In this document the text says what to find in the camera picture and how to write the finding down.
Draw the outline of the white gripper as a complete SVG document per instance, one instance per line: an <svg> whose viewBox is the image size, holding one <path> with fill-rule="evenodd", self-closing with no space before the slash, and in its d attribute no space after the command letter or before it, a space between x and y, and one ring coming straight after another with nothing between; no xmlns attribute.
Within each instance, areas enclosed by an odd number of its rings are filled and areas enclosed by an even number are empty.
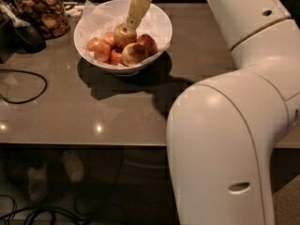
<svg viewBox="0 0 300 225"><path fill-rule="evenodd" d="M150 8L152 0L130 0L127 12L127 27L136 30Z"/></svg>

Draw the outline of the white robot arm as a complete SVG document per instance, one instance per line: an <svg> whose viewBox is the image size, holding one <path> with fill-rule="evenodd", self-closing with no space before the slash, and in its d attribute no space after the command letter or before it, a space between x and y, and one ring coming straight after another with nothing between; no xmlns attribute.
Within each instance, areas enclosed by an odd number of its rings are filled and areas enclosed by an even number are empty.
<svg viewBox="0 0 300 225"><path fill-rule="evenodd" d="M299 122L300 29L279 0L207 0L236 65L174 102L166 146L181 225L275 225L270 159Z"/></svg>

